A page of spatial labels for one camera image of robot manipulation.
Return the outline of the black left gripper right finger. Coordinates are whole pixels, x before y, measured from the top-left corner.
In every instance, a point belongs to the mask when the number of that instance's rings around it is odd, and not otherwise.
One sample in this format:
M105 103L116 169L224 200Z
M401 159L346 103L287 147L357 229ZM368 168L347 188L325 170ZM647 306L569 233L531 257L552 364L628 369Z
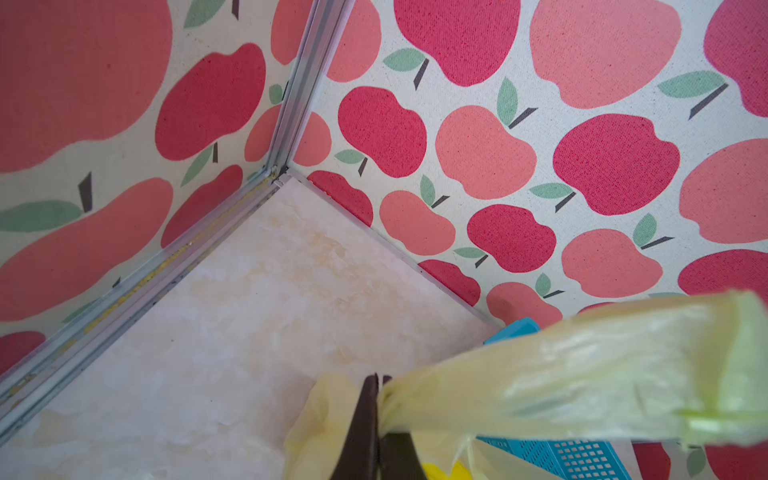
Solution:
M426 480L410 432L383 431L383 401L379 402L379 473L384 480Z

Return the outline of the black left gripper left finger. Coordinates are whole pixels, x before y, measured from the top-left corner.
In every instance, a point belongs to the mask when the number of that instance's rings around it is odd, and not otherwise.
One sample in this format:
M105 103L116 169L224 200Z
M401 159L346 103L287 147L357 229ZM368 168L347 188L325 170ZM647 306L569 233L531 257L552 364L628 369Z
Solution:
M379 377L365 378L331 480L374 480L378 471Z

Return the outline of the yellow plastic avocado-print bag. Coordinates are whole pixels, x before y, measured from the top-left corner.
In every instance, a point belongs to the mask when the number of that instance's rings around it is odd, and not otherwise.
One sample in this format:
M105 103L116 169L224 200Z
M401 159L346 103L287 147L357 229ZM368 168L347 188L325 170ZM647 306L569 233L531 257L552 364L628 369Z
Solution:
M284 478L330 479L362 385L318 379L286 437ZM547 477L479 437L751 447L767 438L767 309L735 290L592 309L379 377L378 436L380 401L383 431L411 433L427 479Z

